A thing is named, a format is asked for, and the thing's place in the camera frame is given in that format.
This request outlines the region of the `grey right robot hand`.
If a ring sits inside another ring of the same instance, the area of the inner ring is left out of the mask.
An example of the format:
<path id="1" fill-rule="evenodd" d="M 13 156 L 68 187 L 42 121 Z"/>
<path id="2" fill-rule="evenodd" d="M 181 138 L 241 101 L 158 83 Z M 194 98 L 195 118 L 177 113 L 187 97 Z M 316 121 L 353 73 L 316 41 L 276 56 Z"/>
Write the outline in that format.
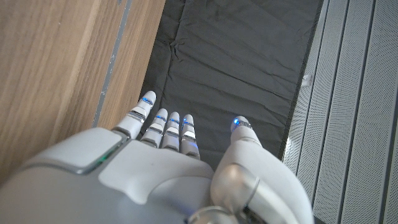
<path id="1" fill-rule="evenodd" d="M 148 91 L 113 129 L 91 128 L 37 154 L 1 186 L 2 223 L 313 223 L 292 171 L 237 116 L 218 167 L 202 161 L 193 117 Z"/>

